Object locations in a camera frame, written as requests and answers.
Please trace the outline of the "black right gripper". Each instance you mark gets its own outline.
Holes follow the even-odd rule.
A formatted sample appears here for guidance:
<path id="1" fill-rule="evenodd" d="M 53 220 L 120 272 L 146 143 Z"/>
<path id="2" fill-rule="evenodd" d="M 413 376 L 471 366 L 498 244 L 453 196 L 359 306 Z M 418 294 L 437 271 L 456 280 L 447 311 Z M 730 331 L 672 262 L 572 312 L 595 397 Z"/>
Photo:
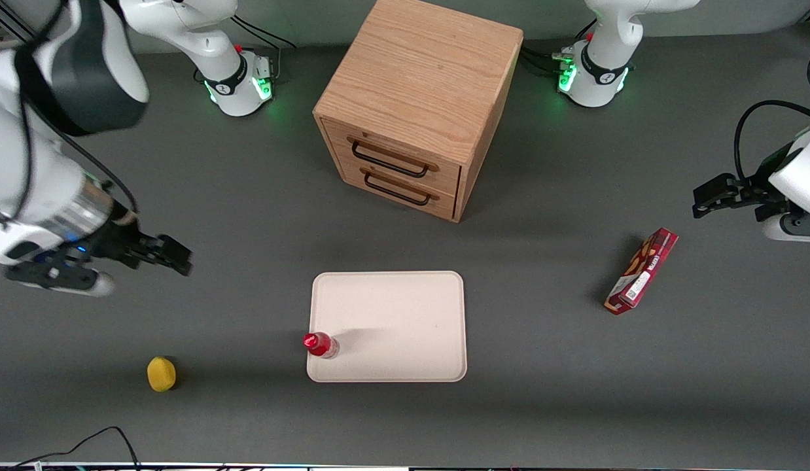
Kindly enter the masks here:
<path id="1" fill-rule="evenodd" d="M 150 236 L 141 232 L 136 212 L 114 201 L 108 218 L 84 238 L 91 258 L 105 258 L 137 269 L 141 262 L 165 266 L 184 277 L 192 273 L 192 251 L 166 234 L 156 238 L 156 251 L 150 251 Z"/>

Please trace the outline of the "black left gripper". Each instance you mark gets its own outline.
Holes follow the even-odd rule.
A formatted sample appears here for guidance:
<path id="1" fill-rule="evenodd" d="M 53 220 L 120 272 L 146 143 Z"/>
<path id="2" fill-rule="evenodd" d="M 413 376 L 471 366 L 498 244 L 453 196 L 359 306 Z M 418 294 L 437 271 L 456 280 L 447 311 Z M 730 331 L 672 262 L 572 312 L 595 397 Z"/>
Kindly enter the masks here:
<path id="1" fill-rule="evenodd" d="M 788 161 L 790 149 L 780 147 L 767 156 L 758 169 L 749 175 L 743 170 L 742 157 L 737 155 L 737 176 L 721 173 L 693 190 L 693 218 L 703 218 L 721 209 L 755 206 L 758 222 L 781 223 L 793 211 L 786 196 L 769 181 L 770 176 Z"/>

